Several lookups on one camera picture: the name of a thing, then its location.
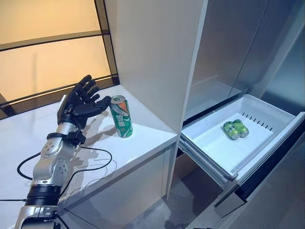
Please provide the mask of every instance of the window frame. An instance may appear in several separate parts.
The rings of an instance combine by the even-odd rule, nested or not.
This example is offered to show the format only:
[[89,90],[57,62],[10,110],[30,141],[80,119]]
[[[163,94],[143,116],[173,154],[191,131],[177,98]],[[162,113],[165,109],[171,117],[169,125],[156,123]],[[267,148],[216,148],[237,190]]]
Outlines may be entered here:
[[[85,37],[102,36],[107,61],[110,69],[110,75],[95,78],[96,85],[100,89],[112,87],[120,84],[117,65],[114,57],[112,39],[106,13],[104,0],[94,0],[97,17],[99,20],[100,31],[78,32],[71,34],[62,34],[51,37],[36,38],[20,42],[12,42],[0,45],[0,52],[17,49],[32,45],[45,44],[50,42],[60,42]],[[42,106],[50,105],[61,100],[64,94],[68,94],[76,83],[53,88],[40,93],[31,94],[22,98],[6,101],[0,93],[0,120],[20,113],[30,111]]]

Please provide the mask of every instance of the can in drawer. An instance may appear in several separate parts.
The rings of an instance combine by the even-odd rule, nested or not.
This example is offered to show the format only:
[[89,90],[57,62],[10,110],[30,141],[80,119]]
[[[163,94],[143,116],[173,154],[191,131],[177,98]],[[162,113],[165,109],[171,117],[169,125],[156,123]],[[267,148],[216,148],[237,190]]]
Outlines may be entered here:
[[236,130],[238,130],[238,132],[240,133],[241,137],[247,137],[249,134],[249,130],[247,127],[245,127],[245,125],[243,124],[243,122],[240,119],[236,119],[235,121],[233,121],[234,127]]
[[111,98],[110,110],[118,135],[120,137],[132,135],[132,120],[125,97],[122,95],[113,96]]
[[233,122],[226,122],[223,125],[223,128],[224,128],[224,132],[228,135],[228,137],[233,140],[236,140],[241,136],[239,131],[236,130]]

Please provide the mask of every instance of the wire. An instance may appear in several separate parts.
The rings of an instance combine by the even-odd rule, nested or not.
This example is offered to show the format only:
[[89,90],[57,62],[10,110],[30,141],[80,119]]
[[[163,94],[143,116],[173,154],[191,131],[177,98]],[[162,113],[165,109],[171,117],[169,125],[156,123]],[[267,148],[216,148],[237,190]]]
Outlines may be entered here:
[[97,149],[97,148],[90,148],[90,147],[84,147],[84,146],[80,146],[80,148],[104,151],[104,152],[106,152],[106,153],[108,153],[108,154],[110,155],[110,159],[109,159],[109,161],[108,161],[105,165],[103,165],[103,166],[101,166],[101,167],[97,167],[97,168],[88,168],[88,169],[81,169],[81,170],[78,170],[78,171],[74,172],[74,173],[72,174],[72,176],[70,177],[70,179],[69,179],[69,181],[68,181],[66,187],[64,188],[64,190],[62,191],[62,193],[60,194],[59,197],[62,197],[62,195],[64,194],[64,192],[67,190],[69,184],[71,183],[73,177],[74,177],[77,173],[85,172],[85,171],[94,171],[94,170],[98,170],[98,169],[104,168],[104,167],[106,167],[107,165],[109,165],[110,162],[112,161],[112,154],[111,154],[110,152],[108,152],[107,150],[105,150],[105,149]]
[[23,201],[23,202],[25,202],[26,199],[0,199],[0,201]]
[[57,218],[62,222],[62,224],[66,227],[66,229],[70,229],[68,225],[65,223],[65,221],[63,221],[63,219],[59,215],[57,215]]
[[33,155],[33,156],[30,156],[29,158],[27,158],[27,159],[25,159],[24,161],[22,161],[22,162],[18,165],[18,167],[17,167],[17,173],[18,173],[20,176],[22,176],[22,177],[24,177],[24,178],[26,178],[26,179],[28,179],[28,180],[33,180],[33,178],[24,175],[24,174],[20,171],[20,168],[21,168],[21,166],[23,166],[23,164],[26,163],[27,161],[32,160],[33,158],[39,156],[40,153],[41,153],[41,152],[39,152],[39,153],[37,153],[37,154],[35,154],[35,155]]

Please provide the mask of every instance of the robotic arm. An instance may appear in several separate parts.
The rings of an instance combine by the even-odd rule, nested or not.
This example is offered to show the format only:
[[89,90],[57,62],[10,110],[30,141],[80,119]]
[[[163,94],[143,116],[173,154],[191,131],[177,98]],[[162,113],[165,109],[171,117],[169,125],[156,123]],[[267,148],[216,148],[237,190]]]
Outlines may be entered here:
[[85,76],[65,97],[57,113],[56,132],[47,136],[25,206],[20,209],[15,229],[60,229],[55,224],[61,187],[66,181],[74,149],[86,140],[82,130],[89,117],[105,111],[111,98],[94,95],[99,91],[90,75]]

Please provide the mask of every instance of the white drawer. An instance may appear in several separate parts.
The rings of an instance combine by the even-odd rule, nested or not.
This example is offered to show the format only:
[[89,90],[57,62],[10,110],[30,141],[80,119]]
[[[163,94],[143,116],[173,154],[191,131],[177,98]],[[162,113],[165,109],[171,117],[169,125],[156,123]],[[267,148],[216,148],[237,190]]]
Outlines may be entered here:
[[[304,118],[305,112],[294,116],[246,94],[184,126],[179,147],[224,189],[220,198],[223,201],[247,180],[251,179],[252,183],[255,180],[258,184],[261,182],[261,178],[253,178],[255,172],[260,169],[264,174],[260,176],[264,178],[265,173],[272,170],[276,165],[274,161],[285,155],[273,153],[283,143],[288,144],[289,136],[293,138],[289,140],[291,144],[295,142],[297,135],[304,131]],[[223,124],[235,119],[241,119],[249,129],[247,137],[231,140],[223,132]],[[268,159],[272,155],[275,159],[270,163]],[[258,184],[245,187],[253,189]],[[249,192],[239,192],[244,201]]]

